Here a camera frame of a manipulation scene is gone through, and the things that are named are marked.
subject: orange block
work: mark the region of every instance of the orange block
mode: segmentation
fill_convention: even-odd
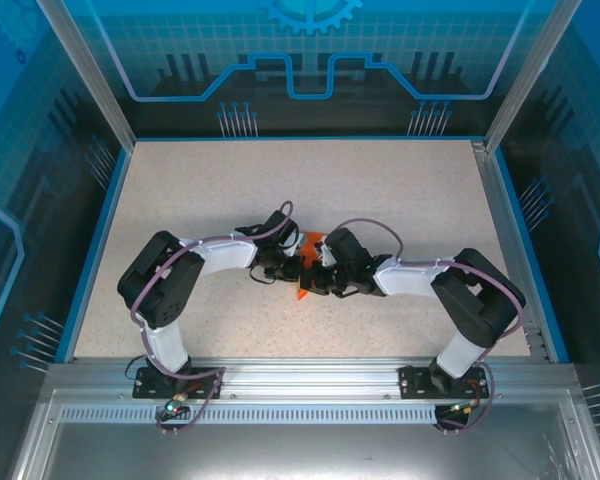
[[[304,268],[311,268],[314,261],[320,260],[315,244],[322,240],[324,233],[320,232],[304,232],[307,241],[300,249],[299,253],[304,257]],[[302,300],[309,293],[308,290],[300,288],[300,280],[298,280],[298,300]]]

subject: beige work surface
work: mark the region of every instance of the beige work surface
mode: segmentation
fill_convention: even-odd
[[[480,250],[504,262],[469,141],[281,140],[141,142],[136,146],[107,239],[75,355],[142,353],[137,327],[116,292],[118,279],[151,236],[226,234],[261,223],[286,200],[306,231],[328,232],[351,217],[392,226],[404,258]],[[394,253],[395,240],[352,225],[371,254]],[[196,285],[180,316],[192,356],[433,356],[455,327],[435,298],[309,295],[271,286],[246,270]],[[528,355],[522,331],[495,355]]]

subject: gear logo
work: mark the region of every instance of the gear logo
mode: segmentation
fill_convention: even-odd
[[[38,31],[35,0],[0,0],[0,28],[16,47],[26,47]]]
[[[340,28],[343,19],[353,18],[354,8],[362,7],[362,0],[260,0],[260,6],[281,28],[313,35],[316,30],[327,33],[329,28]]]

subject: robotic arm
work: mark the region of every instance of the robotic arm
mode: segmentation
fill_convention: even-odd
[[[146,322],[147,339],[154,362],[169,371],[191,372],[189,356],[183,346],[178,317],[184,310],[199,277],[232,268],[262,267],[265,277],[297,281],[303,290],[334,294],[346,298],[354,294],[389,296],[400,294],[437,297],[458,331],[429,367],[431,383],[444,396],[462,381],[468,369],[485,351],[491,349],[516,317],[516,307],[493,282],[495,279],[524,306],[522,293],[484,256],[464,249],[454,258],[430,262],[402,262],[394,255],[371,256],[347,228],[338,228],[322,236],[315,248],[317,260],[306,265],[308,234],[275,211],[263,225],[237,228],[230,236],[199,242],[188,248],[155,283],[141,300],[137,314]],[[153,236],[125,272],[118,284],[128,308],[138,299],[156,271],[176,252],[191,242],[168,232]],[[449,263],[466,265],[486,275],[476,276]],[[174,379],[172,388],[178,391]]]

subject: blue printed backdrop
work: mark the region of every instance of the blue printed backdrop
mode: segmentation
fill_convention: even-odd
[[[68,6],[139,135],[479,135],[553,3]]]
[[[582,3],[503,153],[569,354],[600,364],[600,0]]]
[[[62,330],[119,152],[36,2],[0,0],[0,478],[57,345],[25,315]]]

